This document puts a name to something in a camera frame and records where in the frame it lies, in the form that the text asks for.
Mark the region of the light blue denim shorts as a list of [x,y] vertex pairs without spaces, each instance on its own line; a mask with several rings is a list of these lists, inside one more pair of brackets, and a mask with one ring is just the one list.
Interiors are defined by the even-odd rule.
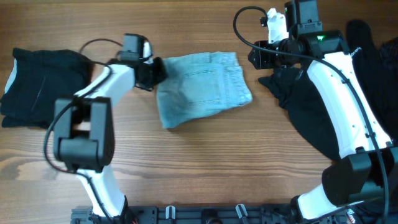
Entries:
[[235,52],[203,52],[164,60],[168,77],[157,87],[162,127],[213,116],[252,102]]

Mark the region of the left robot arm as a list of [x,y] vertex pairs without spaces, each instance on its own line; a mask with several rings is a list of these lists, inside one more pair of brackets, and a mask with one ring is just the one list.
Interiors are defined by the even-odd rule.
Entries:
[[137,223],[114,176],[113,108],[129,91],[152,91],[167,74],[153,56],[149,39],[125,34],[121,50],[103,65],[102,74],[72,97],[55,102],[55,117],[46,135],[53,136],[53,155],[83,184],[92,204],[72,210],[71,223]]

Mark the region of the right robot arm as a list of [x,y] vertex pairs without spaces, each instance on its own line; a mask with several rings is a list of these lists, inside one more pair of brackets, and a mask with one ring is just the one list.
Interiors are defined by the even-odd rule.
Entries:
[[340,159],[323,171],[321,184],[296,197],[294,217],[319,220],[349,205],[389,200],[397,149],[375,119],[356,79],[348,44],[338,30],[323,30],[315,1],[290,1],[284,13],[264,11],[269,38],[252,44],[258,69],[306,68],[333,125]]

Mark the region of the black shirt with white logo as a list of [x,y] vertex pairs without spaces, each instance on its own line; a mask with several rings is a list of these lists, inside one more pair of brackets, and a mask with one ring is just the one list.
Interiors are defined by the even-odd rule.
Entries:
[[[381,127],[397,144],[397,60],[388,60],[388,50],[397,51],[397,40],[377,49],[371,28],[362,20],[346,25],[346,38],[357,80]],[[306,72],[299,68],[275,69],[259,83],[278,99],[295,129],[312,146],[337,161],[338,141],[325,104]]]

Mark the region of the folded black garment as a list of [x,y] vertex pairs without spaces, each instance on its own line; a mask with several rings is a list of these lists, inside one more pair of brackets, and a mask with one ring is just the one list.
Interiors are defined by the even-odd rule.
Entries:
[[72,50],[14,48],[14,66],[1,97],[1,126],[47,129],[55,100],[72,96],[91,80],[89,58]]

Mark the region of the dark patterned garment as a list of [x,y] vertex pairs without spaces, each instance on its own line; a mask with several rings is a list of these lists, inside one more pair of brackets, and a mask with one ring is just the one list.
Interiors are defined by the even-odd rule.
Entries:
[[379,55],[383,66],[397,79],[397,40],[398,37],[383,43],[379,49]]

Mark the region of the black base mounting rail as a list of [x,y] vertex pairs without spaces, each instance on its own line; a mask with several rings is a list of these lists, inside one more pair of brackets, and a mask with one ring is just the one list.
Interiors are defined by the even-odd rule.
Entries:
[[237,205],[233,207],[129,207],[124,218],[116,217],[115,223],[148,224],[206,224],[206,223],[342,223],[359,224],[362,220],[350,208],[346,208],[318,220],[293,218],[294,212],[287,204],[262,206]]

